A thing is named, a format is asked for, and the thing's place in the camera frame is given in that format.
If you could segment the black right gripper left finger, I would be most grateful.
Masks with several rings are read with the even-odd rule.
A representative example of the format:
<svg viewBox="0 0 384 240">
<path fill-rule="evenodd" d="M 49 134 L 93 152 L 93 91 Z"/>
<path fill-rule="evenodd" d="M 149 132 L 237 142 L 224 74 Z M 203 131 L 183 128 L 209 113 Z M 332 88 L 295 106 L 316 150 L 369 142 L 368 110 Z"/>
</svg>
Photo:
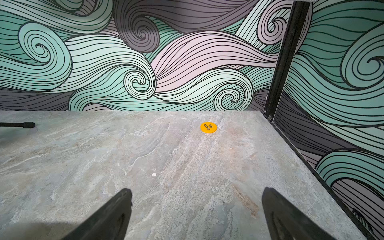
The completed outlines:
<svg viewBox="0 0 384 240">
<path fill-rule="evenodd" d="M 120 190 L 64 240 L 123 240 L 132 214 L 132 191 Z"/>
</svg>

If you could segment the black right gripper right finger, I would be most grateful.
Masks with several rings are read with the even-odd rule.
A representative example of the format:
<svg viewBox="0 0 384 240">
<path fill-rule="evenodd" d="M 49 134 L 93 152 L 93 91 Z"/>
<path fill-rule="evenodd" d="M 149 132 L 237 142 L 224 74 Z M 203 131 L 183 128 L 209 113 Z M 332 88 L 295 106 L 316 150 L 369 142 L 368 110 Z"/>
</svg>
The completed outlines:
<svg viewBox="0 0 384 240">
<path fill-rule="evenodd" d="M 272 240 L 334 239 L 273 188 L 264 189 L 262 204 Z"/>
</svg>

